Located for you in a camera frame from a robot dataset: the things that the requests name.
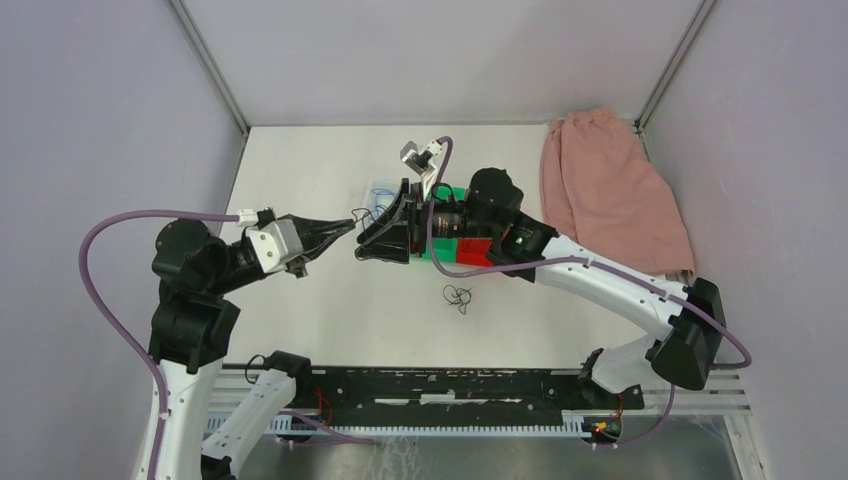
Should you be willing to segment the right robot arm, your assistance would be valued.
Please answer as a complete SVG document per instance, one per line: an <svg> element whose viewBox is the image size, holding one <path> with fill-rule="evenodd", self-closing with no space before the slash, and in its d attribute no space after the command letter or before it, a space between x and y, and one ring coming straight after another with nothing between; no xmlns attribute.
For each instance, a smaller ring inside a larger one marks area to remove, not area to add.
<svg viewBox="0 0 848 480"><path fill-rule="evenodd" d="M579 295L644 331L623 346L592 352L577 382L585 405L602 408L653 380L703 389L726 326L717 286L703 279L687 286L606 259L521 212L523 198L497 168L477 171L464 199L433 206L420 184L403 180L387 210L358 235L354 255L406 264L428 240L488 239L486 257L496 272Z"/></svg>

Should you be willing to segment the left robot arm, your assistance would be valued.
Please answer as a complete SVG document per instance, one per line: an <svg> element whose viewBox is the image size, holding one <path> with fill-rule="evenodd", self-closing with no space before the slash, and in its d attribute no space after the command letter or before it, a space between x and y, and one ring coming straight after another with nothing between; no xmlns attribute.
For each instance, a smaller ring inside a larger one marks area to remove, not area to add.
<svg viewBox="0 0 848 480"><path fill-rule="evenodd" d="M147 479L236 479L272 420L288 405L313 397L308 358L266 356L246 398L211 435L205 433L212 394L239 308L226 294L277 273L296 278L309 262L352 231L351 219L314 220L271 208L223 215L240 238L227 243L200 214L182 214L156 239L152 270L160 279L146 350L154 373L153 405L140 453Z"/></svg>

